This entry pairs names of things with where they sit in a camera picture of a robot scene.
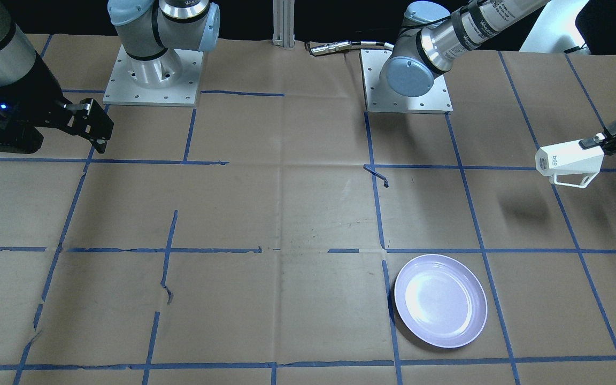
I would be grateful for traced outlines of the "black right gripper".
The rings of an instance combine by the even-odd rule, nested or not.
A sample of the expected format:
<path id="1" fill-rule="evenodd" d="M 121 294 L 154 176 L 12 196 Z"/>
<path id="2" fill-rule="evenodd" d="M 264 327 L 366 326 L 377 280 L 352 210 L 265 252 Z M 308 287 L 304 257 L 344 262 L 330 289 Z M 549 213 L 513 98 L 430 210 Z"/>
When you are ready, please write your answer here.
<path id="1" fill-rule="evenodd" d="M 89 141 L 104 154 L 113 120 L 93 98 L 72 103 L 39 55 L 18 81 L 0 86 L 0 152 L 32 154 L 44 137 L 39 127 L 59 129 Z"/>

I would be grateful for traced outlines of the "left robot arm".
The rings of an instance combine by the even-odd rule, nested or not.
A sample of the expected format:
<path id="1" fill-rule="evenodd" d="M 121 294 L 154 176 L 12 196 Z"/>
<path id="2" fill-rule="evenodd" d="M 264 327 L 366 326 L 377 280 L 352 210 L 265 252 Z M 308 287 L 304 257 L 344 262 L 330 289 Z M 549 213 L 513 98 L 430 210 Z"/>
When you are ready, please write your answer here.
<path id="1" fill-rule="evenodd" d="M 413 2 L 379 75 L 364 69 L 367 109 L 374 112 L 448 114 L 443 80 L 455 59 L 545 6 L 545 1 L 469 1 L 454 12 Z"/>

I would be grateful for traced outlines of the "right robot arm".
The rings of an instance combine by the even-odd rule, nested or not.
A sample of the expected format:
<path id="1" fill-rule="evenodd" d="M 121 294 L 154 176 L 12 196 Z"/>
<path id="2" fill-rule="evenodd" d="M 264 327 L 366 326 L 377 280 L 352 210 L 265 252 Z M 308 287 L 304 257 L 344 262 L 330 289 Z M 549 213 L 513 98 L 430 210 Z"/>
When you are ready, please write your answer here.
<path id="1" fill-rule="evenodd" d="M 220 27 L 210 1 L 109 1 L 110 22 L 138 86 L 169 86 L 181 75 L 176 50 L 212 51 Z M 3 2 L 0 2 L 0 152 L 31 154 L 50 127 L 104 153 L 113 120 L 93 98 L 72 103 Z"/>

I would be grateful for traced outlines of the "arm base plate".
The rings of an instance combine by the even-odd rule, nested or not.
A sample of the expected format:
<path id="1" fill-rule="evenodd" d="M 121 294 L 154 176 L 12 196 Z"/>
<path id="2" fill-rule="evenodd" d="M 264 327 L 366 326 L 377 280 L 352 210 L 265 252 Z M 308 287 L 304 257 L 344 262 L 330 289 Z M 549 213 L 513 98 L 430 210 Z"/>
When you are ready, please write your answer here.
<path id="1" fill-rule="evenodd" d="M 141 61 L 120 47 L 105 88 L 108 105 L 195 107 L 205 54 L 169 49 L 163 56 Z"/>
<path id="2" fill-rule="evenodd" d="M 362 50 L 366 110 L 383 113 L 450 114 L 454 107 L 443 76 L 417 59 L 391 51 Z"/>

